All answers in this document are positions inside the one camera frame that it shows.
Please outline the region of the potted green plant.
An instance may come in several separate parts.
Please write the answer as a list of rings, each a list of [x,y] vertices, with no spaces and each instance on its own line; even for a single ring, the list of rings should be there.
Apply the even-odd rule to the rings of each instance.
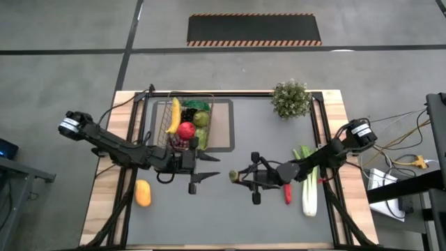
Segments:
[[[273,111],[284,120],[305,116],[310,111],[312,95],[307,84],[290,79],[277,83],[272,92]]]

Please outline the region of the lime green cabbage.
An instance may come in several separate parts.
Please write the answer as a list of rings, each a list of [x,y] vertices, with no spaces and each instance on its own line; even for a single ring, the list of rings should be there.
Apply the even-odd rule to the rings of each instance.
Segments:
[[[206,148],[207,148],[207,136],[208,136],[207,127],[197,128],[195,130],[194,136],[199,138],[199,145],[198,145],[197,148],[199,150],[206,150]]]

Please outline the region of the watermelon slice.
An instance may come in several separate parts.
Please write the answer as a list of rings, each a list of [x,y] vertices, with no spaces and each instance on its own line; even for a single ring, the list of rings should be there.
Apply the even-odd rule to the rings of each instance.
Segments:
[[[182,102],[182,106],[191,109],[210,111],[210,106],[203,100],[186,100]]]

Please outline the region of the yellow banana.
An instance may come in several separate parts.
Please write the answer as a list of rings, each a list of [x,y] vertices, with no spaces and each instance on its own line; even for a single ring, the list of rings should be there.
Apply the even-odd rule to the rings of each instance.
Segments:
[[[172,111],[171,111],[171,125],[165,131],[168,134],[176,133],[181,120],[181,105],[180,101],[177,98],[173,98],[172,100]]]

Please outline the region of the black desk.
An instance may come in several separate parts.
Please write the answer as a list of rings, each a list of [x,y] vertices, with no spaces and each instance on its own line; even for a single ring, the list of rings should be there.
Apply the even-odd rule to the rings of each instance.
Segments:
[[[440,169],[367,191],[370,203],[427,192],[431,206],[422,210],[423,220],[435,227],[438,247],[446,251],[446,93],[426,95],[426,108]]]

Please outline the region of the red grape bunch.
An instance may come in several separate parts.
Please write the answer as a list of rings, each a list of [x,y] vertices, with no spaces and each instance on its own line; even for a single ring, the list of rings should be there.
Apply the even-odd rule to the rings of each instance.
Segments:
[[[182,139],[177,134],[170,134],[169,143],[173,148],[177,149],[178,151],[183,151],[189,148],[189,140]]]

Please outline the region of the tan mat with dark border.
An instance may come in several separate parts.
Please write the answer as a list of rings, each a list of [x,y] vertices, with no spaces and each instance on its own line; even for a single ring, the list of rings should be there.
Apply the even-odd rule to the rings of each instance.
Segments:
[[[160,132],[170,125],[170,115],[164,114],[166,104],[169,104],[167,99],[156,100],[147,110],[145,131],[152,132],[149,144],[162,146],[166,143],[165,133]],[[235,146],[233,102],[230,99],[217,99],[213,104],[206,152],[232,152]]]

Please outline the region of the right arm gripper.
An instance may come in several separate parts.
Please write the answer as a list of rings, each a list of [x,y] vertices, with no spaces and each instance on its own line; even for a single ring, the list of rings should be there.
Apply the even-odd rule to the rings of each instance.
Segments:
[[[252,191],[252,202],[254,205],[261,203],[260,188],[263,190],[278,189],[279,186],[274,183],[274,171],[268,161],[260,156],[259,152],[251,153],[253,164],[246,169],[240,170],[239,174],[252,174],[251,181],[239,180],[238,185],[243,185]]]

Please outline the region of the black grape bunch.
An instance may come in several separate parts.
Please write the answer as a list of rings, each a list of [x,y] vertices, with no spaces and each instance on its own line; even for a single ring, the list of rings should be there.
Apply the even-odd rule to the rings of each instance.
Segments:
[[[197,112],[197,109],[195,108],[185,108],[181,112],[181,122],[190,122],[192,123],[194,120],[194,115]]]

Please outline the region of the green white celery stalk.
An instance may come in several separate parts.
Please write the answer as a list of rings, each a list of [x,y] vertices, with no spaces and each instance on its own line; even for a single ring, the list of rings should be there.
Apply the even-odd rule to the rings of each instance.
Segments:
[[[310,156],[313,151],[305,145],[300,146],[301,154],[293,149],[293,154],[297,160]],[[302,182],[302,212],[307,217],[315,217],[317,214],[317,186],[318,186],[318,168],[315,167],[307,175],[306,179]]]

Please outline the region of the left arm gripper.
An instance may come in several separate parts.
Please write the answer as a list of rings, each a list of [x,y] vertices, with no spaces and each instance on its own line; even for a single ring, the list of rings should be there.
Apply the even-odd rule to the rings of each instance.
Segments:
[[[196,173],[196,159],[219,162],[220,159],[204,153],[203,151],[197,152],[199,145],[199,138],[192,137],[189,140],[189,148],[180,152],[178,172],[190,175],[190,182],[188,185],[188,193],[195,195],[197,193],[197,183],[202,182],[206,178],[220,174],[219,172],[203,172]]]

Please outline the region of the white paper box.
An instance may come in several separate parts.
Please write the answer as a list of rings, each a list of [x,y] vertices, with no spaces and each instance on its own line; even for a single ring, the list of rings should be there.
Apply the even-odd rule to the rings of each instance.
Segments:
[[[390,174],[386,174],[385,172],[382,172],[378,169],[371,169],[368,177],[368,190],[380,188],[384,185],[389,185],[398,181],[398,178],[393,177]],[[381,213],[401,222],[405,221],[406,213],[399,209],[398,199],[390,199],[387,201],[370,203],[369,207],[372,211],[375,211],[377,213]]]

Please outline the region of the green pear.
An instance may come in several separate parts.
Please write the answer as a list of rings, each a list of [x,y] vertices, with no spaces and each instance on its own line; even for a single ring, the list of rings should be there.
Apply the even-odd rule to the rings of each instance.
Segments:
[[[209,113],[206,111],[198,111],[193,116],[193,124],[196,127],[206,127],[208,125],[208,122],[210,120]]]

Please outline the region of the red apple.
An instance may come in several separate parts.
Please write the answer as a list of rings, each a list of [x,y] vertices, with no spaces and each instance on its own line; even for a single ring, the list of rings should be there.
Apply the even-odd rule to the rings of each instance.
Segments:
[[[176,134],[183,140],[189,140],[195,134],[195,125],[191,122],[183,122],[179,125]]]

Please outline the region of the black striped floor mat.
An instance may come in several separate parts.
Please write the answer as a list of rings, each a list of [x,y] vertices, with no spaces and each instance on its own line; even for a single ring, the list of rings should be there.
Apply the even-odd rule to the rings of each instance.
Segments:
[[[188,47],[321,46],[312,13],[196,13],[187,27]]]

